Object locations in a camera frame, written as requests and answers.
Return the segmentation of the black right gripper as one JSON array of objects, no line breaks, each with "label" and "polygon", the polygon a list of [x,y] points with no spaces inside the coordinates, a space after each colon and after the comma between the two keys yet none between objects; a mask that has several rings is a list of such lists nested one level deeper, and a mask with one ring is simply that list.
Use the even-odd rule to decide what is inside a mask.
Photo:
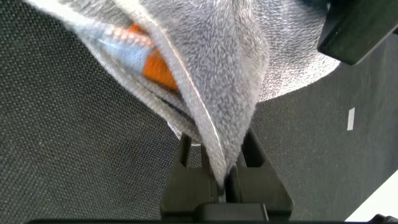
[{"label": "black right gripper", "polygon": [[317,49],[356,65],[393,32],[397,33],[397,0],[334,0]]}]

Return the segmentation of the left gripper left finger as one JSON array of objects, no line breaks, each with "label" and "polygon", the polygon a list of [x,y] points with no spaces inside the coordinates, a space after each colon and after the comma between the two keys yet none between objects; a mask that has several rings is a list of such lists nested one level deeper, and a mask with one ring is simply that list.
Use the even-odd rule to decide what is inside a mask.
[{"label": "left gripper left finger", "polygon": [[188,166],[192,139],[182,134],[160,200],[163,220],[193,220],[195,209],[206,203],[218,202],[218,185],[211,171],[206,148],[200,148],[201,167]]}]

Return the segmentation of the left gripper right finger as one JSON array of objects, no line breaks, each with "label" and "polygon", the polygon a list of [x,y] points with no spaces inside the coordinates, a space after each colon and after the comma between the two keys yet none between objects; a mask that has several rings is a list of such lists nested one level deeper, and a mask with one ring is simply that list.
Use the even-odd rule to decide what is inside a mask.
[{"label": "left gripper right finger", "polygon": [[225,191],[227,202],[263,204],[271,220],[288,220],[292,214],[292,198],[252,129],[226,178]]}]

